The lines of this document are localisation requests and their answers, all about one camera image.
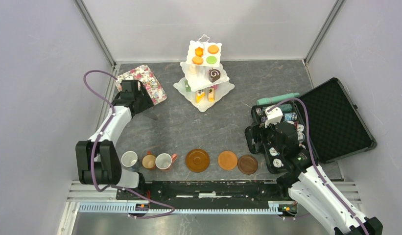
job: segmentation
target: open case lid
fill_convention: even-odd
[[[299,99],[306,105],[311,143],[321,163],[333,162],[376,147],[377,142],[339,79],[332,78]],[[297,104],[297,108],[305,121],[302,106]]]

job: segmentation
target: red handle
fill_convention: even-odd
[[[178,154],[173,154],[172,155],[172,163],[174,163],[176,161],[176,159],[178,158]]]

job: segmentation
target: orange mug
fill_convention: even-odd
[[[142,166],[148,170],[153,170],[156,168],[156,157],[153,156],[150,151],[147,152],[147,155],[142,160]]]
[[[167,153],[160,154],[155,161],[156,167],[162,171],[167,171],[172,167],[172,163],[176,161],[178,154],[173,154],[170,156]]]

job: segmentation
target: gray floor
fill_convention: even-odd
[[[283,221],[276,215],[176,214],[134,220],[125,214],[79,213],[73,235],[327,235],[312,216]]]
[[[124,64],[119,74],[140,64]],[[230,180],[230,179],[277,179],[267,171],[264,156],[254,155],[259,169],[253,175],[244,175],[238,168],[225,171],[218,166],[218,155],[225,150],[238,157],[250,154],[244,130],[252,122],[250,110],[257,99],[291,92],[301,94],[311,89],[305,67],[301,61],[230,61],[222,62],[230,82],[235,88],[206,112],[201,113],[174,87],[184,74],[179,63],[148,63],[163,86],[167,99],[153,107],[158,120],[137,115],[127,124],[121,134],[116,150],[118,155],[135,151],[140,158],[151,151],[178,154],[171,171],[148,171],[141,167],[146,180]],[[209,168],[193,173],[185,164],[186,154],[202,148],[210,156]],[[341,179],[337,163],[323,165],[331,179]]]

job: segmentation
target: white mug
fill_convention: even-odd
[[[139,169],[139,158],[133,151],[127,151],[121,157],[121,164],[131,170]]]
[[[156,167],[160,170],[167,171],[172,167],[172,163],[176,161],[178,154],[173,154],[170,156],[167,153],[160,154],[155,161]]]

